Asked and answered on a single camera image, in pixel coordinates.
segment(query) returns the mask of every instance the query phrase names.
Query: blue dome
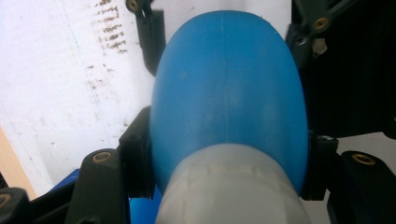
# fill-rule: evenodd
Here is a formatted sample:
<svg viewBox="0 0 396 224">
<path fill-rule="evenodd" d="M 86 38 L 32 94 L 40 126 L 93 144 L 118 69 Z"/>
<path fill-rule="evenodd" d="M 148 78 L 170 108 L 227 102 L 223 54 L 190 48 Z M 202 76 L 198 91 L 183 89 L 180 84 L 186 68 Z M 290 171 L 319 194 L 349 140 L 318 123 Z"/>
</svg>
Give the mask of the blue dome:
<svg viewBox="0 0 396 224">
<path fill-rule="evenodd" d="M 262 18 L 237 11 L 210 12 L 185 23 L 160 62 L 150 135 L 162 193 L 184 158 L 221 143 L 271 156 L 299 193 L 307 121 L 299 75 L 279 33 Z"/>
</svg>

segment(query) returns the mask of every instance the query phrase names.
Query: blue balloon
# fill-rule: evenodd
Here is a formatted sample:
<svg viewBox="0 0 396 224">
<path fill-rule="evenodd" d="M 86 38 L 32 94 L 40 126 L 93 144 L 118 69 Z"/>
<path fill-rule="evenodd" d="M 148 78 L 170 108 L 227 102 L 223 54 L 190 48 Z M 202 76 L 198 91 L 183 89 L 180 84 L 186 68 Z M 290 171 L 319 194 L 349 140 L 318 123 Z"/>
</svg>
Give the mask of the blue balloon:
<svg viewBox="0 0 396 224">
<path fill-rule="evenodd" d="M 238 11 L 210 12 L 184 24 L 160 62 L 150 136 L 162 193 L 184 158 L 222 143 L 271 156 L 300 192 L 308 150 L 304 96 L 279 33 Z"/>
</svg>

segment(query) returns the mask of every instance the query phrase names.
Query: brass insert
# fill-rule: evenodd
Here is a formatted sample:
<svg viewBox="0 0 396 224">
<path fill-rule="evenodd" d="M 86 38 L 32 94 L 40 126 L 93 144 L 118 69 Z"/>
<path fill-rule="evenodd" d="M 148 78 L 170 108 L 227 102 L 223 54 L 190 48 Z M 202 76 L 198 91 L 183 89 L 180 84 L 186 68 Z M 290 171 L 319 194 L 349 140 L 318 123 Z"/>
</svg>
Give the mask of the brass insert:
<svg viewBox="0 0 396 224">
<path fill-rule="evenodd" d="M 362 164 L 365 165 L 374 165 L 375 164 L 375 160 L 369 156 L 360 154 L 360 153 L 355 153 L 352 155 L 353 160 L 358 161 Z"/>
<path fill-rule="evenodd" d="M 135 0 L 129 0 L 129 6 L 133 11 L 137 11 L 137 3 Z"/>
<path fill-rule="evenodd" d="M 320 30 L 322 28 L 324 28 L 325 26 L 327 26 L 327 23 L 329 23 L 329 20 L 327 20 L 327 18 L 320 18 L 317 21 L 315 21 L 314 23 L 314 28 L 317 30 Z"/>
<path fill-rule="evenodd" d="M 0 208 L 6 205 L 6 203 L 11 200 L 11 195 L 10 194 L 0 194 Z"/>
<path fill-rule="evenodd" d="M 107 161 L 110 157 L 111 157 L 111 153 L 109 153 L 109 152 L 99 152 L 92 157 L 92 161 L 104 162 L 104 161 Z"/>
</svg>

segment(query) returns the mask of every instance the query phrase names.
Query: mounting hole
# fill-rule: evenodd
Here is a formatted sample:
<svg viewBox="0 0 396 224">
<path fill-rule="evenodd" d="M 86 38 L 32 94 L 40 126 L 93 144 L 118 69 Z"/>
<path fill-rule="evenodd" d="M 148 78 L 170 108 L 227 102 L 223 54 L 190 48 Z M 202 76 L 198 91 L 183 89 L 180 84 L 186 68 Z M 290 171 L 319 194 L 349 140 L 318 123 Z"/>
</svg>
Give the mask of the mounting hole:
<svg viewBox="0 0 396 224">
<path fill-rule="evenodd" d="M 373 158 L 360 153 L 353 154 L 352 158 L 353 160 L 358 161 L 365 165 L 375 165 L 375 160 Z"/>
<path fill-rule="evenodd" d="M 11 200 L 10 194 L 0 194 L 0 208 L 6 205 Z"/>
<path fill-rule="evenodd" d="M 324 28 L 325 26 L 327 26 L 327 23 L 329 23 L 329 20 L 322 17 L 322 18 L 318 19 L 317 21 L 315 21 L 314 28 L 317 30 L 320 30 L 320 29 Z"/>
<path fill-rule="evenodd" d="M 137 11 L 137 3 L 136 3 L 135 0 L 130 0 L 130 1 L 129 1 L 129 6 L 131 7 L 131 9 L 132 9 L 133 11 Z"/>
<path fill-rule="evenodd" d="M 99 152 L 92 157 L 92 161 L 104 162 L 107 161 L 110 157 L 111 157 L 111 153 L 109 152 Z"/>
<path fill-rule="evenodd" d="M 305 43 L 306 43 L 305 37 L 302 37 L 302 36 L 297 37 L 297 45 L 301 46 L 301 45 L 304 45 Z"/>
</svg>

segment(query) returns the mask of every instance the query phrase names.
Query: white pipe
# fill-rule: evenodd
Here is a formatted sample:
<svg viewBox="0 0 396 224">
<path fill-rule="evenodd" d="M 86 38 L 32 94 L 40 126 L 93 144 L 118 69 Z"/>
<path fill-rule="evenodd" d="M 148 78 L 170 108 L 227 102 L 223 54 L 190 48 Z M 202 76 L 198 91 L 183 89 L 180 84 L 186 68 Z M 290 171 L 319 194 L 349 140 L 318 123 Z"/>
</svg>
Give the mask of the white pipe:
<svg viewBox="0 0 396 224">
<path fill-rule="evenodd" d="M 252 147 L 222 144 L 184 159 L 167 186 L 157 224 L 310 223 L 276 161 Z"/>
</svg>

